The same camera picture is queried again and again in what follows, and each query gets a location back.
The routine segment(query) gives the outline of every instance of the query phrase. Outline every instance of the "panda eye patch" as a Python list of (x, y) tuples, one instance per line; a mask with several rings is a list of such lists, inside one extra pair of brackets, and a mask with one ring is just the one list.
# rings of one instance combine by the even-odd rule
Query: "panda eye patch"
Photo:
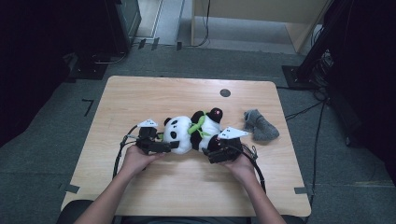
[(173, 139), (176, 139), (176, 137), (177, 137), (177, 133), (175, 133), (175, 132), (171, 132), (171, 137), (172, 137)]

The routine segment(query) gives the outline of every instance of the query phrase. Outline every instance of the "stand base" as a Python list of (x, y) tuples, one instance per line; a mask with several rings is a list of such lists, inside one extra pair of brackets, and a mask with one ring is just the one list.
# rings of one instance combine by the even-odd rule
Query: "stand base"
[(282, 65), (283, 75), (288, 82), (289, 88), (301, 90), (317, 90), (318, 86), (312, 84), (309, 80), (302, 80), (297, 78), (297, 69), (298, 66)]
[(108, 64), (78, 59), (73, 67), (69, 79), (96, 79), (102, 80)]

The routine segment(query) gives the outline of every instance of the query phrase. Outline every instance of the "gray carpet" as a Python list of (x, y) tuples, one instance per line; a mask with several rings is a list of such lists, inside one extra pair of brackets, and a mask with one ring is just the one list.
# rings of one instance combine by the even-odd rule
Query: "gray carpet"
[[(176, 51), (133, 47), (111, 64), (103, 80), (63, 83), (26, 132), (0, 148), (0, 223), (54, 223), (110, 76), (195, 77), (273, 81), (286, 86), (281, 65), (303, 56), (219, 49)], [(285, 115), (318, 101), (311, 91), (278, 90)], [(82, 99), (94, 100), (92, 109)], [(320, 106), (288, 121), (305, 185), (312, 193), (314, 143)], [(324, 107), (318, 139), (317, 184), (308, 223), (395, 223), (396, 189), (382, 161), (365, 148), (345, 146), (330, 105)]]

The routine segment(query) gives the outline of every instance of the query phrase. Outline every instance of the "tabletop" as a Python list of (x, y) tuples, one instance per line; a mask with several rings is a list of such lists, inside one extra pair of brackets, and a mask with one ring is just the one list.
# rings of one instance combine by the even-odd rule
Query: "tabletop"
[[(230, 92), (222, 96), (221, 91)], [(112, 178), (120, 141), (128, 131), (146, 119), (159, 123), (166, 118), (191, 117), (194, 112), (223, 111), (221, 128), (242, 130), (244, 112), (258, 109), (279, 131), (269, 142), (256, 142), (252, 134), (241, 137), (255, 146), (265, 177), (267, 195), (282, 215), (309, 216), (311, 208), (304, 189), (290, 133), (276, 91), (267, 81), (168, 77), (111, 77), (105, 87), (92, 126), (70, 185), (69, 202), (95, 200)], [(127, 187), (117, 210), (120, 216), (255, 216), (248, 195), (221, 165), (210, 164), (196, 150), (177, 155), (168, 153), (137, 175)]]

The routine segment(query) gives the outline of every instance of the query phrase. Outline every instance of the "person's left forearm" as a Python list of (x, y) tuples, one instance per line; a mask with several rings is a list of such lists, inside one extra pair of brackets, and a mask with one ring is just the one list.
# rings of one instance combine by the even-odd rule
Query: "person's left forearm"
[(90, 205), (75, 223), (111, 223), (123, 192), (130, 182), (129, 178), (116, 175), (107, 188)]

